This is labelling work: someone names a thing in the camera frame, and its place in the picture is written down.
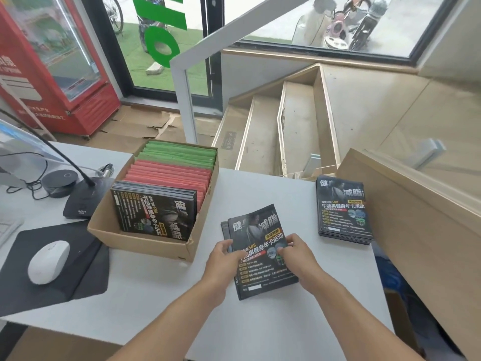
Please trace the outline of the person's right hand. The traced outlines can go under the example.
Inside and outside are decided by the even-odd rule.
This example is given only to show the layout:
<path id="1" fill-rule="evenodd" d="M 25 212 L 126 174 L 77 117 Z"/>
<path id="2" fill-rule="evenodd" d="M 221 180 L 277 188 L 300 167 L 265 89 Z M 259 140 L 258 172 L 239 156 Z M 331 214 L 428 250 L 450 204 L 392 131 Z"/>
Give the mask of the person's right hand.
<path id="1" fill-rule="evenodd" d="M 287 246 L 294 248 L 293 264 L 286 264 L 286 267 L 299 279 L 301 286 L 312 295 L 320 291 L 322 280 L 326 273 L 318 264 L 309 246 L 293 233 L 286 236 Z"/>

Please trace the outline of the bundle of black flyers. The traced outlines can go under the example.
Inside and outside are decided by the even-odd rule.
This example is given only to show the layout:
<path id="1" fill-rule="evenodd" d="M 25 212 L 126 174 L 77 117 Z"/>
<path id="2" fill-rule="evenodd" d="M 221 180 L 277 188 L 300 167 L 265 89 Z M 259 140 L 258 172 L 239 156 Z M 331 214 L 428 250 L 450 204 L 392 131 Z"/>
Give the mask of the bundle of black flyers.
<path id="1" fill-rule="evenodd" d="M 298 283 L 278 253 L 278 248 L 285 248 L 288 243 L 273 204 L 223 221 L 221 229 L 225 240 L 233 240 L 230 253 L 247 253 L 234 278 L 240 301 Z"/>

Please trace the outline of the person's left forearm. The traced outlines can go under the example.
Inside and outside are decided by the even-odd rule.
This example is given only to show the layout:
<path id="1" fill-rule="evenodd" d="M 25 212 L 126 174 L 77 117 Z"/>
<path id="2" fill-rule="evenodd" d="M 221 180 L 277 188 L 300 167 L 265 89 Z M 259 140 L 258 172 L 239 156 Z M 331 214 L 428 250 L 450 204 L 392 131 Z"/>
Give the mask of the person's left forearm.
<path id="1" fill-rule="evenodd" d="M 200 280 L 107 361 L 183 361 L 228 285 Z"/>

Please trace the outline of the row of green flyers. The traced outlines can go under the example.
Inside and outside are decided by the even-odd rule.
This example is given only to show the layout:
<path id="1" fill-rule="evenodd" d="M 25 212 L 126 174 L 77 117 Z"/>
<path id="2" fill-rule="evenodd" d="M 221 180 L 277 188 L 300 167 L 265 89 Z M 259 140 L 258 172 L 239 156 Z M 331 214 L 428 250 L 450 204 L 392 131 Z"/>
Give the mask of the row of green flyers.
<path id="1" fill-rule="evenodd" d="M 217 158 L 216 149 L 202 148 L 166 141 L 149 141 L 137 159 L 155 163 L 201 168 L 212 171 Z"/>

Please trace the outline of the black mouse pad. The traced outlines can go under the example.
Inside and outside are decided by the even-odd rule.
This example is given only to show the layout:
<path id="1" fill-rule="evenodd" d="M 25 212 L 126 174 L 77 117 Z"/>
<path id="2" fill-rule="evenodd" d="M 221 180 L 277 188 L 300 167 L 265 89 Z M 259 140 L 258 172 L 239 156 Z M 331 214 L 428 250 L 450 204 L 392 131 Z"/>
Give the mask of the black mouse pad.
<path id="1" fill-rule="evenodd" d="M 87 230 L 87 220 L 19 232 L 0 268 L 0 318 L 103 294 L 109 282 L 109 249 Z M 59 276 L 35 285 L 27 268 L 45 245 L 66 241 L 70 252 Z"/>

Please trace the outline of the black gooseneck desk microphone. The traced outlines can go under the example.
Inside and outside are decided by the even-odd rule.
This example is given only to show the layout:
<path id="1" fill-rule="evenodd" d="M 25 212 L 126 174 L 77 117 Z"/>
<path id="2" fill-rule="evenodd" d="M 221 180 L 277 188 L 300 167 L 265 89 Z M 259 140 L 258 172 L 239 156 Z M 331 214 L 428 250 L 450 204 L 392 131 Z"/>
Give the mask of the black gooseneck desk microphone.
<path id="1" fill-rule="evenodd" d="M 63 216 L 69 219 L 90 219 L 99 203 L 110 190 L 114 183 L 111 176 L 89 177 L 80 166 L 76 165 L 69 157 L 51 144 L 50 141 L 40 136 L 33 128 L 27 126 L 20 119 L 16 118 L 9 112 L 0 108 L 0 113 L 8 116 L 10 119 L 25 127 L 27 131 L 32 133 L 45 145 L 56 152 L 64 161 L 69 163 L 82 176 L 83 180 L 77 183 L 73 188 L 63 210 Z"/>

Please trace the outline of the white stair railing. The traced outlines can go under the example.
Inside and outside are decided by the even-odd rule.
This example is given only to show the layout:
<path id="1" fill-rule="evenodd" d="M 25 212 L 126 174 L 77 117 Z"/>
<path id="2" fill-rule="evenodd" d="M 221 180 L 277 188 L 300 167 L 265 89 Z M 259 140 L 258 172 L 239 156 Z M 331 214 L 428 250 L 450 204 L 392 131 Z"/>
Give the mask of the white stair railing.
<path id="1" fill-rule="evenodd" d="M 171 75 L 187 143 L 197 144 L 187 70 L 307 1 L 265 0 L 171 60 Z"/>

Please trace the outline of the white computer mouse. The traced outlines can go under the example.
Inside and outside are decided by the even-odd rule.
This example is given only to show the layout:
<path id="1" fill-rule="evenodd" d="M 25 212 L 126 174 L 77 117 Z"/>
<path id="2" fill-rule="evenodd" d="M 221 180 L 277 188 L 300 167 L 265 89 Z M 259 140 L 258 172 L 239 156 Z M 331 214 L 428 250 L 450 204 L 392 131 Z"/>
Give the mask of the white computer mouse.
<path id="1" fill-rule="evenodd" d="M 70 252 L 67 241 L 55 241 L 42 247 L 30 260 L 27 275 L 34 285 L 47 285 L 63 270 Z"/>

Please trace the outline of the white keyboard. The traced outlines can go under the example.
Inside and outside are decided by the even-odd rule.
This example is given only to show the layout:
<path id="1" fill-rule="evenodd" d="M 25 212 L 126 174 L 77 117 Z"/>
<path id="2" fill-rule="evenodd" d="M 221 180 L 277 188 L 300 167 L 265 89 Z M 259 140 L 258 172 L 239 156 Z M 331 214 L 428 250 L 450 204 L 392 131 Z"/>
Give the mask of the white keyboard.
<path id="1" fill-rule="evenodd" d="M 23 218 L 0 215 L 0 248 L 23 223 Z"/>

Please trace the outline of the pink scooter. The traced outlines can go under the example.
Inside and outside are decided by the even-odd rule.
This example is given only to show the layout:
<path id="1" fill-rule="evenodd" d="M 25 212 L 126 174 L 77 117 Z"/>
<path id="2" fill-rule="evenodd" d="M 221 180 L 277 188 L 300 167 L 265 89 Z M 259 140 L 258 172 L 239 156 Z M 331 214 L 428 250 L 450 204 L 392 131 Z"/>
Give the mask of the pink scooter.
<path id="1" fill-rule="evenodd" d="M 371 0 L 347 0 L 342 9 L 334 9 L 328 16 L 323 47 L 348 51 L 352 37 L 372 5 Z"/>

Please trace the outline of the silver computer monitor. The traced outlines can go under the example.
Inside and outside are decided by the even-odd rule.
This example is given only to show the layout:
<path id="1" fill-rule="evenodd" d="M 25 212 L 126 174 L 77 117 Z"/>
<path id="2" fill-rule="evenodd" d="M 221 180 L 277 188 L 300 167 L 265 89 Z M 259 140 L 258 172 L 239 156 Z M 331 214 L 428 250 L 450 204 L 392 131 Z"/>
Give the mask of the silver computer monitor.
<path id="1" fill-rule="evenodd" d="M 0 187 L 26 188 L 45 169 L 66 163 L 40 139 L 0 119 Z"/>

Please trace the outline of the black scooter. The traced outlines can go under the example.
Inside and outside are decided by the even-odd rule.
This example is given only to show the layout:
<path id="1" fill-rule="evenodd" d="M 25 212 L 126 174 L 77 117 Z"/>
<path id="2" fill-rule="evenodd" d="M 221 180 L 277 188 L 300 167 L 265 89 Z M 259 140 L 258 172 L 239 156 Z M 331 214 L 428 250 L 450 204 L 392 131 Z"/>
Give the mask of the black scooter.
<path id="1" fill-rule="evenodd" d="M 391 2 L 392 0 L 374 0 L 372 2 L 368 13 L 361 20 L 352 36 L 351 44 L 348 48 L 349 51 L 360 52 L 365 49 L 370 35 L 388 10 Z"/>

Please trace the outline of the red drinks cooler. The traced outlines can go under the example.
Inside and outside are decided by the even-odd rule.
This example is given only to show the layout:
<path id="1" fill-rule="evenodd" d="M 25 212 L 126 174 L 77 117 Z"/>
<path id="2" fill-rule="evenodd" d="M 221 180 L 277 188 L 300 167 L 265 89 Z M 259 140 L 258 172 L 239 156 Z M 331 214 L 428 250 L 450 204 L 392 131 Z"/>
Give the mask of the red drinks cooler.
<path id="1" fill-rule="evenodd" d="M 33 128 L 81 137 L 119 110 L 74 0 L 0 0 L 0 97 Z"/>

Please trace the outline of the black window frame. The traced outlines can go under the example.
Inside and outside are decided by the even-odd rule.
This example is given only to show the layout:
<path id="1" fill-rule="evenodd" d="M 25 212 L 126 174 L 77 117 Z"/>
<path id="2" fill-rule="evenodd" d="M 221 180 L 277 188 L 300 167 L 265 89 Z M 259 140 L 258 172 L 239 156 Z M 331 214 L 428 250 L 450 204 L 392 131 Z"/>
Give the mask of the black window frame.
<path id="1" fill-rule="evenodd" d="M 342 9 L 346 1 L 335 0 L 336 9 Z M 365 49 L 352 52 L 292 44 L 298 20 L 314 3 L 308 0 L 233 43 L 232 48 L 413 67 L 458 1 L 392 0 Z"/>

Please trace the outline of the black door frame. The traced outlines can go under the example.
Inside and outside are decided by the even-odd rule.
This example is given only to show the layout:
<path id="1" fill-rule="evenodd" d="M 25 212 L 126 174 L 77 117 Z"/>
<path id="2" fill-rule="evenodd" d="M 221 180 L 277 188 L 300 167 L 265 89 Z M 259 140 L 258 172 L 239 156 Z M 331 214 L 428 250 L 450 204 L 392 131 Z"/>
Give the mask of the black door frame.
<path id="1" fill-rule="evenodd" d="M 118 0 L 124 27 L 115 35 L 102 0 L 82 0 L 122 95 L 177 103 L 171 60 L 224 24 L 224 0 L 165 0 L 165 6 L 146 0 Z M 149 54 L 142 49 L 137 15 L 164 23 L 168 30 L 151 26 L 145 31 Z M 147 76 L 157 62 L 160 75 Z"/>

